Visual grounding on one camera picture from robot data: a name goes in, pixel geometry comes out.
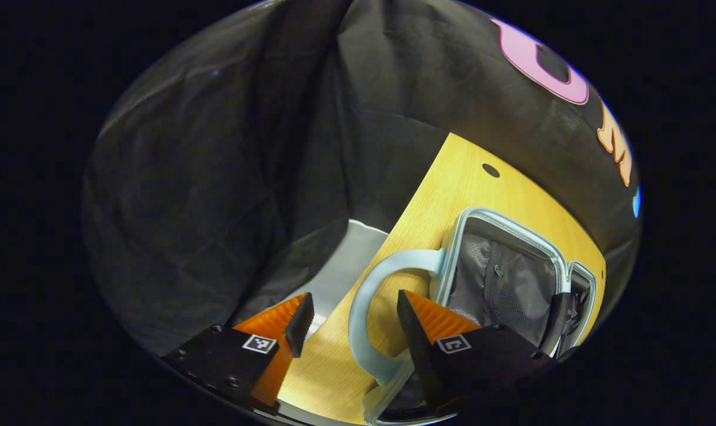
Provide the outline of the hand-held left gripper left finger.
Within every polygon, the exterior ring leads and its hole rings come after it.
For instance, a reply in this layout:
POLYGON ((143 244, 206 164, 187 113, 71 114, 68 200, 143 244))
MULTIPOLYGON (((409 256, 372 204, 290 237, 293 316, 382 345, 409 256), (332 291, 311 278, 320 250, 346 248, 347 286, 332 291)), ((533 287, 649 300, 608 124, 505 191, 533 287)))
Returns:
POLYGON ((213 325, 163 361, 226 402, 277 415, 279 391, 313 317, 312 295, 302 293, 236 326, 213 325))

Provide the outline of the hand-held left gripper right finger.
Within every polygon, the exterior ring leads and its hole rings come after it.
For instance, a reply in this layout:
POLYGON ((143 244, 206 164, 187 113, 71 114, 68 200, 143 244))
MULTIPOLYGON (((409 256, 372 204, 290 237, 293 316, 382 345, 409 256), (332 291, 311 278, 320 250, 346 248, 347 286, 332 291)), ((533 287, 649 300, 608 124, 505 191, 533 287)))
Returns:
POLYGON ((407 289, 396 312, 424 399, 439 414, 499 399, 557 364, 511 328, 477 325, 407 289))

